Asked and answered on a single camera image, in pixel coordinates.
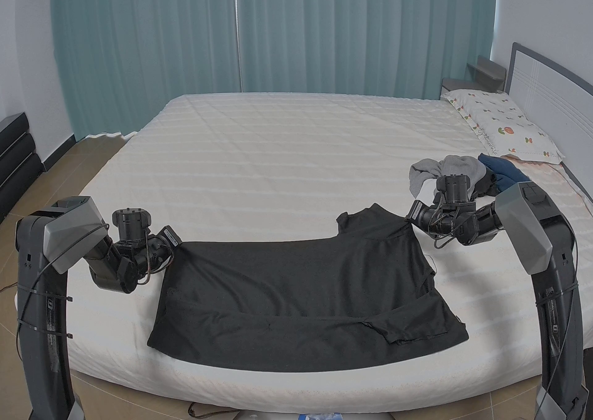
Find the pillow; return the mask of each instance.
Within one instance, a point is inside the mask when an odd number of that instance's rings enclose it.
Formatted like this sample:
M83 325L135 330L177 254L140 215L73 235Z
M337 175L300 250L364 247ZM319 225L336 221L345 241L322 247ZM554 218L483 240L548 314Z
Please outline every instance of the pillow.
M453 90L444 97L467 120L490 156L560 164L564 155L508 94Z

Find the gray cloth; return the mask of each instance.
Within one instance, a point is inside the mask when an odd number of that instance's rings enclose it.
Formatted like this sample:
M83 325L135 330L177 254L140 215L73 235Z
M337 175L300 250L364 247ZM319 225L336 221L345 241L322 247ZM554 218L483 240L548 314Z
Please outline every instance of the gray cloth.
M430 158L421 159L418 163L410 166L410 193L416 197L420 193L424 181L450 174L466 174L470 177L471 184L467 189L467 197L471 197L474 186L486 174L486 166L474 157L458 157L457 155L448 155L442 161Z

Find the tiled floor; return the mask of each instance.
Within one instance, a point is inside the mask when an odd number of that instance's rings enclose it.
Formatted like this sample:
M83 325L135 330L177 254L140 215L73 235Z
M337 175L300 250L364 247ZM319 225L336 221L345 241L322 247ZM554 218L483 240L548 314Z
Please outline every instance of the tiled floor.
M42 174L0 224L0 288L17 280L17 253L14 227L26 216L54 201L79 194L103 165L124 145L121 137L101 136L77 143L54 167ZM26 420L28 400L23 368L15 350L16 288L0 294L0 418ZM87 420L166 420L189 419L189 402L167 399L72 373L74 390L81 398ZM533 418L538 378L528 379L492 393L437 407L392 415L396 420L513 420ZM197 414L219 410L197 405ZM234 414L215 417L231 420Z

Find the white bed sheet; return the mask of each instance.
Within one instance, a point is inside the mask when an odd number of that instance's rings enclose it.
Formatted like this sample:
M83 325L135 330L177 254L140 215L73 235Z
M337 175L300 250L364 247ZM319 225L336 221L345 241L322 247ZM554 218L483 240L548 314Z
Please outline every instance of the white bed sheet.
M186 95L171 101L89 183L106 220L143 207L152 229L184 240L332 237L336 217L374 202L405 215L408 171L422 158L483 150L446 102L322 94ZM521 164L574 226L585 346L593 345L593 218L561 174ZM113 238L117 230L110 229ZM507 235L440 251L417 232L469 341L354 371L249 372L195 365L146 346L160 274L131 295L102 291L86 263L69 272L70 367L162 396L277 412L385 412L488 392L540 372L530 277Z

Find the curtain fold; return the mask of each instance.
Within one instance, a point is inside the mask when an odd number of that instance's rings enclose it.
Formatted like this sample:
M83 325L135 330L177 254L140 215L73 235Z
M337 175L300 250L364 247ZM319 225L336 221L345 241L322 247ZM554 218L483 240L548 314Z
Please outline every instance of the curtain fold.
M77 139L139 130L172 98L241 90L234 0L52 0Z
M496 0L237 0L244 91L438 98L490 55Z

